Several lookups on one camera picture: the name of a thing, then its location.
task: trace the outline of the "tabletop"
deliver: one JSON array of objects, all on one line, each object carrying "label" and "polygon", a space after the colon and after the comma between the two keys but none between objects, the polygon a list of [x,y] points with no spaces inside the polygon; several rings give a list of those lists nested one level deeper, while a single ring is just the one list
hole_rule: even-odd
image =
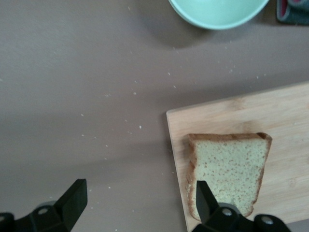
[{"label": "tabletop", "polygon": [[72,231],[185,232],[166,111],[309,80],[309,28],[275,8],[213,31],[168,0],[1,0],[0,211],[86,178]]}]

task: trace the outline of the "cutting board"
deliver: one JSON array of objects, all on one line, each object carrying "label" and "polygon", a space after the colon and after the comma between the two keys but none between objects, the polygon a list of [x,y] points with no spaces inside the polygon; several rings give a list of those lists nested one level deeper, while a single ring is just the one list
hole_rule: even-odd
[{"label": "cutting board", "polygon": [[309,82],[167,112],[188,231],[199,223],[187,208],[189,133],[265,132],[273,138],[254,211],[285,223],[309,218]]}]

